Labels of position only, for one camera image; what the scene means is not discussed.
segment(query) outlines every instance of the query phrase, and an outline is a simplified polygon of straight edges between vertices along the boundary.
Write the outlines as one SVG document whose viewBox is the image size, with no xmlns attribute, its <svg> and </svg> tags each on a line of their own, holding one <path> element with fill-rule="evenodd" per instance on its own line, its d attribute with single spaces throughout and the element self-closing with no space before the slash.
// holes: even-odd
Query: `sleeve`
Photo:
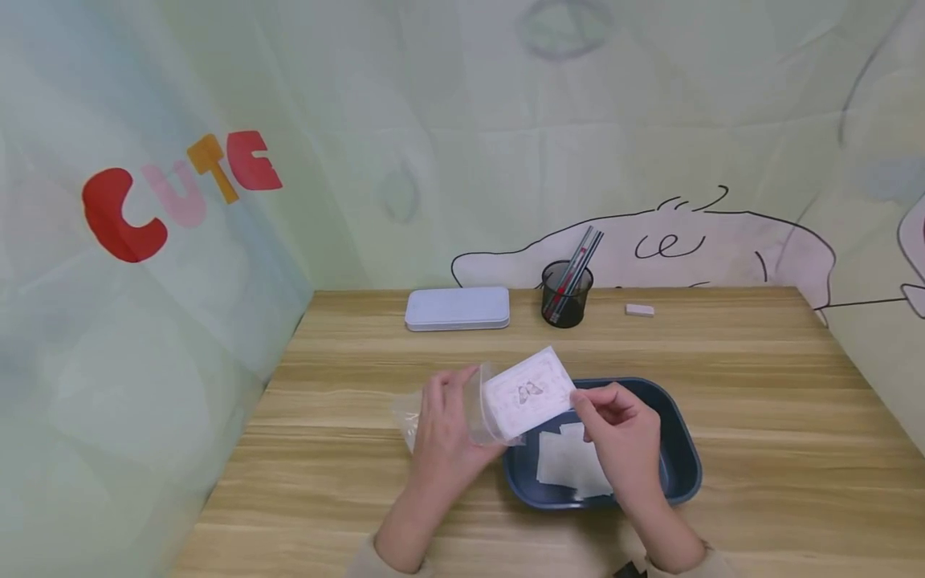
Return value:
<svg viewBox="0 0 925 578">
<path fill-rule="evenodd" d="M 648 578 L 735 578 L 735 573 L 726 564 L 726 560 L 709 546 L 707 546 L 707 557 L 700 562 L 700 565 L 683 574 L 669 574 L 661 571 L 649 559 L 646 559 L 646 563 L 648 564 Z"/>
<path fill-rule="evenodd" d="M 387 563 L 382 561 L 373 547 L 373 536 L 369 536 L 360 546 L 360 551 L 356 553 L 353 562 L 347 568 L 344 578 L 433 578 L 434 571 L 430 563 L 425 560 L 424 566 L 417 574 L 402 574 L 392 570 Z"/>
</svg>

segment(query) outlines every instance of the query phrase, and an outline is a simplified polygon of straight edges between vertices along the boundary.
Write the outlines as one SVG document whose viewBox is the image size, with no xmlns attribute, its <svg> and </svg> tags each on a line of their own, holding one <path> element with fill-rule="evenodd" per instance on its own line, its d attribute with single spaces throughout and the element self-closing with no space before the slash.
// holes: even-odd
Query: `hand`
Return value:
<svg viewBox="0 0 925 578">
<path fill-rule="evenodd" d="M 703 540 L 661 491 L 659 414 L 618 383 L 577 389 L 572 405 L 585 424 L 585 441 L 594 442 L 613 495 L 652 562 L 673 574 L 699 566 L 707 556 Z"/>
<path fill-rule="evenodd" d="M 659 414 L 618 383 L 577 389 L 572 405 L 585 424 L 598 460 L 624 508 L 663 499 L 659 477 Z"/>
<path fill-rule="evenodd" d="M 501 444 L 478 446 L 469 437 L 464 389 L 477 371 L 475 365 L 434 375 L 421 400 L 408 488 L 431 496 L 447 510 L 506 449 Z"/>
<path fill-rule="evenodd" d="M 398 572 L 417 573 L 453 503 L 506 449 L 478 446 L 469 437 L 464 389 L 476 371 L 440 372 L 424 387 L 411 475 L 374 542 L 379 557 Z"/>
</svg>

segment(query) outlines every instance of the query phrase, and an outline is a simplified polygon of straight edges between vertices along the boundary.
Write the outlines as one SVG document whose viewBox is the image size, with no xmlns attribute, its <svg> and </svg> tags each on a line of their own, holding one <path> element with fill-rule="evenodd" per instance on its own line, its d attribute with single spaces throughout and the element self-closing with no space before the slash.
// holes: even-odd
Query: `person's left hand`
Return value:
<svg viewBox="0 0 925 578">
<path fill-rule="evenodd" d="M 424 387 L 408 489 L 439 500 L 434 506 L 449 508 L 506 449 L 478 446 L 469 437 L 464 389 L 477 371 L 477 365 L 442 371 Z"/>
<path fill-rule="evenodd" d="M 408 485 L 388 511 L 373 543 L 392 569 L 414 574 L 443 517 L 505 446 L 478 446 L 469 437 L 464 389 L 478 366 L 430 378 L 421 396 Z"/>
</svg>

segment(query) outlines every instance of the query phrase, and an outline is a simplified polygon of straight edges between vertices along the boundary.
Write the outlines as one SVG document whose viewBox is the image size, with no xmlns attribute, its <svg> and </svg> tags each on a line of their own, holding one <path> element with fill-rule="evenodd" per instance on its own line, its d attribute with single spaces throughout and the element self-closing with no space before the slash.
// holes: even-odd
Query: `pink eraser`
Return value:
<svg viewBox="0 0 925 578">
<path fill-rule="evenodd" d="M 648 305 L 633 305 L 632 303 L 626 303 L 626 314 L 636 315 L 637 317 L 654 317 L 655 307 L 649 307 Z"/>
</svg>

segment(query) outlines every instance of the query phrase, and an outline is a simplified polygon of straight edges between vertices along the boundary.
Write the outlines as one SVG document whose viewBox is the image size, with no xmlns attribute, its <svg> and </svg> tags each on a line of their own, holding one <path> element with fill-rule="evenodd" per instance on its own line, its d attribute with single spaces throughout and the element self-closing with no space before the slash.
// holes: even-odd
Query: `person's right hand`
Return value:
<svg viewBox="0 0 925 578">
<path fill-rule="evenodd" d="M 617 501 L 626 508 L 664 499 L 659 414 L 616 382 L 575 390 L 572 405 L 585 424 L 585 441 L 594 442 Z"/>
</svg>

